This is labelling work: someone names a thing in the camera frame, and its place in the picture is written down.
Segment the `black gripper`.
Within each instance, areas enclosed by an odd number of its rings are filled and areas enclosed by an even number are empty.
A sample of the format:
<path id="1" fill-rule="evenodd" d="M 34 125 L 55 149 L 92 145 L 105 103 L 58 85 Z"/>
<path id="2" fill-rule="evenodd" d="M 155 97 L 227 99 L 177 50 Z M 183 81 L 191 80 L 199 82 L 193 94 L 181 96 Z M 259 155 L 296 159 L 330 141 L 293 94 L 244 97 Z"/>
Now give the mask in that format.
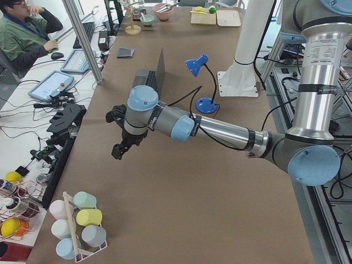
<path id="1" fill-rule="evenodd" d="M 116 160 L 121 160 L 123 155 L 130 150 L 133 145 L 139 146 L 142 140 L 147 137 L 147 131 L 140 135 L 133 135 L 126 130 L 122 131 L 121 144 L 115 144 L 112 147 L 111 155 Z"/>

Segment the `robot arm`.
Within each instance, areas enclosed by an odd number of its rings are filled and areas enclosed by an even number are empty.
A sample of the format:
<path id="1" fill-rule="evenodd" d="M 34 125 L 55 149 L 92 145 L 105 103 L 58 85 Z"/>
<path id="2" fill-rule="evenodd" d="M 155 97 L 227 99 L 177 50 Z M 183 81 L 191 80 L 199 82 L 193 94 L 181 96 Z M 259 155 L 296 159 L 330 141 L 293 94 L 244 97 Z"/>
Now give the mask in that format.
<path id="1" fill-rule="evenodd" d="M 139 85 L 130 91 L 126 104 L 106 114 L 107 122 L 122 129 L 122 142 L 113 146 L 112 156 L 121 159 L 148 131 L 157 130 L 180 142 L 190 136 L 209 138 L 264 158 L 301 184 L 325 184 L 340 169 L 329 123 L 350 33 L 351 1 L 284 1 L 282 38 L 302 35 L 306 43 L 294 121 L 285 134 L 254 131 L 174 108 L 160 101 L 153 88 Z"/>

